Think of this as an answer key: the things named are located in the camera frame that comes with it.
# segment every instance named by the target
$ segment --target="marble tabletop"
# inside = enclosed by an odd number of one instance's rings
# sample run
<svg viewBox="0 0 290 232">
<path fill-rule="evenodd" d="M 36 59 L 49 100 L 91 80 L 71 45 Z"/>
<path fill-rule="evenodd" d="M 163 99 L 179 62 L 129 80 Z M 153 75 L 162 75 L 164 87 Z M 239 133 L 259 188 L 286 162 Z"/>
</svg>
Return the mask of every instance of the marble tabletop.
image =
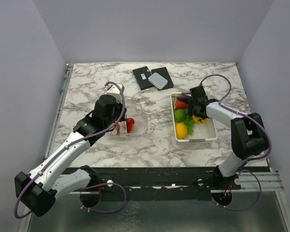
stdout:
<svg viewBox="0 0 290 232">
<path fill-rule="evenodd" d="M 147 66 L 150 70 L 166 67 L 174 88 L 158 91 L 152 87 L 141 91 L 132 70 Z M 75 64 L 68 87 L 55 151 L 69 136 L 78 120 L 94 109 L 95 101 L 105 93 L 107 81 L 125 86 L 125 98 L 140 103 L 148 118 L 148 128 L 139 137 L 112 139 L 104 136 L 81 154 L 70 166 L 80 167 L 205 167 L 219 165 L 231 152 L 230 129 L 215 122 L 218 139 L 204 143 L 179 145 L 172 125 L 170 93 L 197 86 L 209 74 L 222 74 L 232 83 L 226 105 L 249 113 L 249 105 L 235 63 L 89 63 Z M 228 90 L 227 82 L 212 77 L 204 82 L 211 96 L 220 99 Z M 250 166 L 266 166 L 257 160 Z"/>
</svg>

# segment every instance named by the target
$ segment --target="gray floor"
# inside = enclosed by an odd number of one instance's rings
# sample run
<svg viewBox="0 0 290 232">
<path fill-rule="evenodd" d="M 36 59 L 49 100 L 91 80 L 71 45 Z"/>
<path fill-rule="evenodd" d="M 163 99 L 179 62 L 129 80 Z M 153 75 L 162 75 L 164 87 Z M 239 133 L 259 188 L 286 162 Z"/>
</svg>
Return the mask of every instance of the gray floor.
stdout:
<svg viewBox="0 0 290 232">
<path fill-rule="evenodd" d="M 237 193 L 233 207 L 249 206 L 256 193 Z M 120 203 L 100 203 L 114 209 Z M 213 202 L 129 202 L 114 214 L 88 213 L 80 209 L 79 195 L 60 199 L 44 216 L 32 216 L 29 232 L 285 232 L 287 231 L 274 192 L 264 193 L 253 210 L 231 212 Z"/>
</svg>

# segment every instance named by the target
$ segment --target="yellow fruit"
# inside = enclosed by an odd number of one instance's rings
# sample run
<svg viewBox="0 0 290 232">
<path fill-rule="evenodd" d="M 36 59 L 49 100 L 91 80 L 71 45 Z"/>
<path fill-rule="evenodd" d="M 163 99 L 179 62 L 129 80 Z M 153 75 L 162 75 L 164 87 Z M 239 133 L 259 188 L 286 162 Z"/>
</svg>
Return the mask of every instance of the yellow fruit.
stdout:
<svg viewBox="0 0 290 232">
<path fill-rule="evenodd" d="M 188 129 L 185 124 L 177 123 L 175 126 L 176 136 L 178 139 L 184 139 L 188 134 Z"/>
<path fill-rule="evenodd" d="M 192 119 L 193 121 L 196 123 L 196 124 L 201 124 L 201 123 L 204 123 L 207 121 L 207 118 L 206 119 L 202 119 L 201 117 L 196 117 L 194 115 L 192 115 Z"/>
</svg>

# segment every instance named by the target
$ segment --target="wall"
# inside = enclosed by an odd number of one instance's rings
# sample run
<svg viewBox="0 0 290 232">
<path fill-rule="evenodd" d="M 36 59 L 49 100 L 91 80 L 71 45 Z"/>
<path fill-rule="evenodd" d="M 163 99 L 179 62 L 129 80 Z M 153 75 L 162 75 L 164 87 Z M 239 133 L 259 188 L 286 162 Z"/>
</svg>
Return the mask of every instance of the wall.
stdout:
<svg viewBox="0 0 290 232">
<path fill-rule="evenodd" d="M 35 0 L 67 63 L 239 61 L 273 0 Z"/>
<path fill-rule="evenodd" d="M 14 177 L 42 160 L 65 70 L 34 3 L 0 1 L 0 232 L 17 230 Z"/>
<path fill-rule="evenodd" d="M 275 0 L 238 68 L 250 106 L 273 140 L 271 165 L 290 207 L 290 0 Z"/>
</svg>

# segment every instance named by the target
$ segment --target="white plastic lid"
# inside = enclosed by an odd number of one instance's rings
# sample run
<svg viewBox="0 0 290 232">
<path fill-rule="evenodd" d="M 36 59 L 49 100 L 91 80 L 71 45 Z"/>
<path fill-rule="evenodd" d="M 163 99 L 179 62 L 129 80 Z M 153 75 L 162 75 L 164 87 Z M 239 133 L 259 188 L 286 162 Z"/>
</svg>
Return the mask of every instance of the white plastic lid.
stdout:
<svg viewBox="0 0 290 232">
<path fill-rule="evenodd" d="M 165 87 L 166 84 L 168 83 L 167 79 L 165 79 L 163 76 L 159 75 L 158 73 L 152 74 L 148 78 L 148 81 L 152 83 L 158 89 L 163 89 L 163 87 Z"/>
</svg>

